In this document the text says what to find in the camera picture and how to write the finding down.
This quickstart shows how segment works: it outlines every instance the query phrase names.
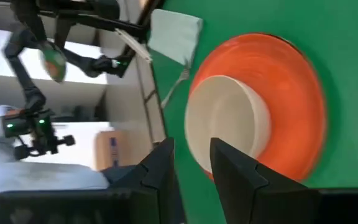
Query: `fork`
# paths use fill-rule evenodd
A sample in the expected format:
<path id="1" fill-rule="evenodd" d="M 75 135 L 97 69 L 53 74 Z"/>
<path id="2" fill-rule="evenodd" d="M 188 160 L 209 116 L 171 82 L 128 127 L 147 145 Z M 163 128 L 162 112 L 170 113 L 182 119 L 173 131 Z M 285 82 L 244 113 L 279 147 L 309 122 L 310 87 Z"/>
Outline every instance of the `fork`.
<path id="1" fill-rule="evenodd" d="M 165 106 L 168 104 L 172 93 L 175 91 L 175 89 L 178 87 L 178 85 L 184 81 L 189 79 L 190 77 L 190 63 L 187 59 L 185 59 L 185 68 L 183 69 L 183 71 L 180 73 L 180 76 L 178 78 L 178 80 L 175 82 L 175 84 L 173 84 L 173 86 L 171 87 L 171 89 L 169 90 L 167 96 L 164 98 L 164 100 L 161 102 L 161 108 L 164 109 Z"/>

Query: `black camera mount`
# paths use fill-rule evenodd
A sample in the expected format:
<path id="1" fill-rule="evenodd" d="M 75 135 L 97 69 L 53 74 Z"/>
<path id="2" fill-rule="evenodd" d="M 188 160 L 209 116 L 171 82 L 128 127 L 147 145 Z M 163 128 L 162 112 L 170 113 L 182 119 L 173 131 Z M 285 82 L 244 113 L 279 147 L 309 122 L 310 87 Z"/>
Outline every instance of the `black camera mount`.
<path id="1" fill-rule="evenodd" d="M 6 138 L 17 137 L 21 145 L 15 147 L 14 155 L 17 160 L 27 157 L 37 157 L 58 153 L 57 146 L 65 144 L 72 146 L 75 144 L 74 137 L 71 135 L 58 139 L 55 136 L 55 129 L 52 126 L 50 110 L 42 110 L 35 113 L 20 113 L 1 117 L 2 127 Z M 20 135 L 31 134 L 33 136 L 32 147 L 28 146 Z"/>

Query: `green tablecloth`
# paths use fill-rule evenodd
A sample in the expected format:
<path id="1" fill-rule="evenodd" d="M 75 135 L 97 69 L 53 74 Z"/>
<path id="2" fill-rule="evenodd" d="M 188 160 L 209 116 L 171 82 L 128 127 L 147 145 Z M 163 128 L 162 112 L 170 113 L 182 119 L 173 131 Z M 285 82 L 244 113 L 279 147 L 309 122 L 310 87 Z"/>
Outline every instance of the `green tablecloth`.
<path id="1" fill-rule="evenodd" d="M 358 187 L 358 1 L 167 0 L 164 9 L 204 19 L 191 78 L 206 56 L 239 34 L 266 32 L 295 44 L 312 61 L 326 95 L 328 135 L 310 187 Z M 152 52 L 163 98 L 182 66 Z M 165 108 L 167 133 L 176 140 L 176 168 L 190 224 L 224 223 L 213 183 L 192 158 L 184 114 L 191 81 Z"/>

